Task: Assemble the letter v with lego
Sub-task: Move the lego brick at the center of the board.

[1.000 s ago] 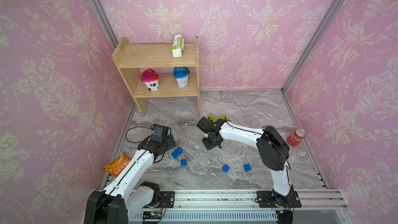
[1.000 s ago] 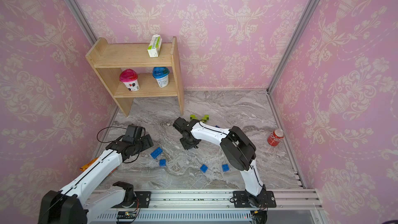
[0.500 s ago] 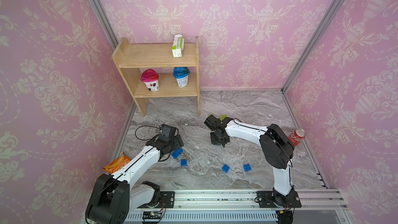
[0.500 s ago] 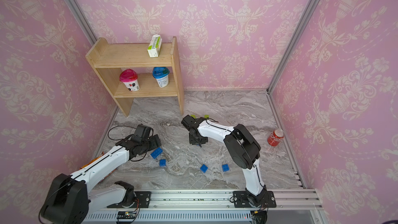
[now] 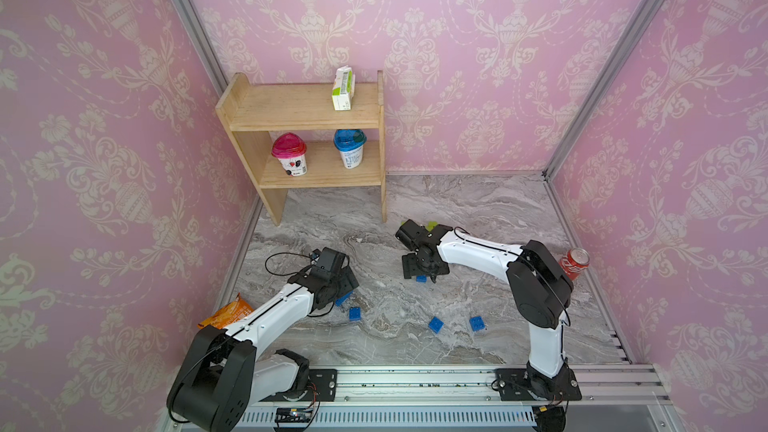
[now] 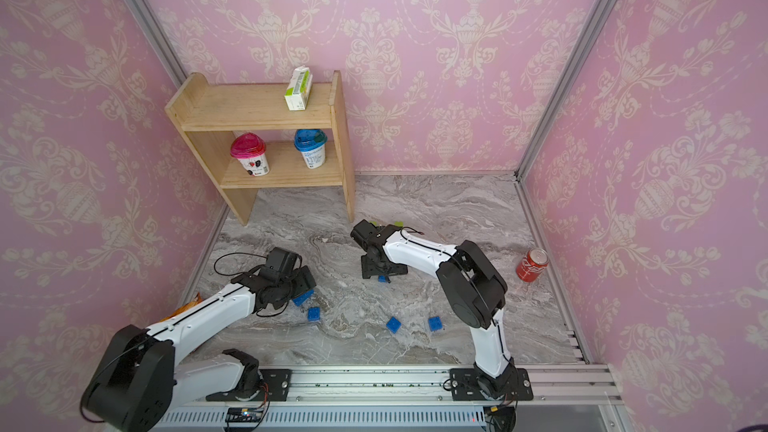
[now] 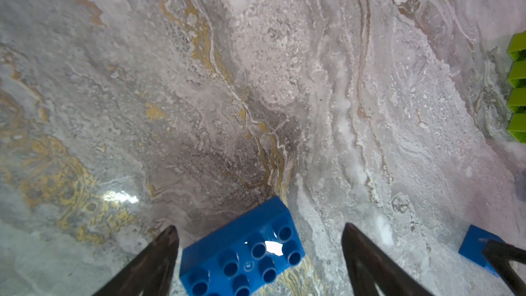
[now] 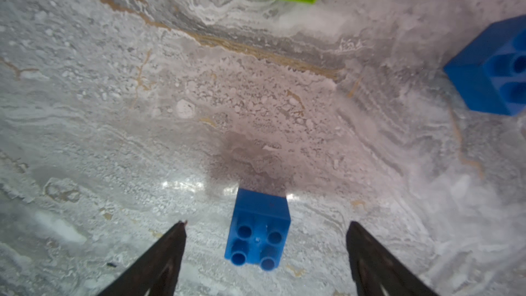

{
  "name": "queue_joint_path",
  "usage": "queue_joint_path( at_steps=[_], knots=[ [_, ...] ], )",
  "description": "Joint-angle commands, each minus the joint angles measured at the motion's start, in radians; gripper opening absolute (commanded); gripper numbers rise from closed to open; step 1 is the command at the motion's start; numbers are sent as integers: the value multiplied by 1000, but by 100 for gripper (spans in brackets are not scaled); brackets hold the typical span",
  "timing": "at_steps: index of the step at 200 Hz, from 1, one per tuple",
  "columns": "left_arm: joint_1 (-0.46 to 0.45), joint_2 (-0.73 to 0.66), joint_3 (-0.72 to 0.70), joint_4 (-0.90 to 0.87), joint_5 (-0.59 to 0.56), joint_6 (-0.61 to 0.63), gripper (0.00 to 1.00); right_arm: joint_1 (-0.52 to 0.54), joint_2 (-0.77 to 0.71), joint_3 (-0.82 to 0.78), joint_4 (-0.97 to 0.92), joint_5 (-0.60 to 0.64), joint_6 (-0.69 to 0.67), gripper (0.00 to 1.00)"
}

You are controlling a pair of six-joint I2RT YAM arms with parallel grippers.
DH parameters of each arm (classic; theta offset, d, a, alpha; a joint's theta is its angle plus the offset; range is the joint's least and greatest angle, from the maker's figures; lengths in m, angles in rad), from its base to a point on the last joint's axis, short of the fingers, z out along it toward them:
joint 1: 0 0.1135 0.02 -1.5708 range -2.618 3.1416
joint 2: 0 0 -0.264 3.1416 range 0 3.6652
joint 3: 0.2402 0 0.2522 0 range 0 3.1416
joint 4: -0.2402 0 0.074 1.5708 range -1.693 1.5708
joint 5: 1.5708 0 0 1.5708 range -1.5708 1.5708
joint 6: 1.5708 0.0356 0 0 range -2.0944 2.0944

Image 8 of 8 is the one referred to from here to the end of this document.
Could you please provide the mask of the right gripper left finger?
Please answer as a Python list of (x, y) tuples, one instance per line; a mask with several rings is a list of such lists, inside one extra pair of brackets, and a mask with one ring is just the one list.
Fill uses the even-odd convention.
[(177, 222), (100, 295), (173, 295), (186, 245), (186, 222)]

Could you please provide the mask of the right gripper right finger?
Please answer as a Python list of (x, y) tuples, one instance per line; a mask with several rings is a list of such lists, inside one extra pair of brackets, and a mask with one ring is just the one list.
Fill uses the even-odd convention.
[(358, 295), (435, 295), (357, 221), (346, 234), (349, 265)]

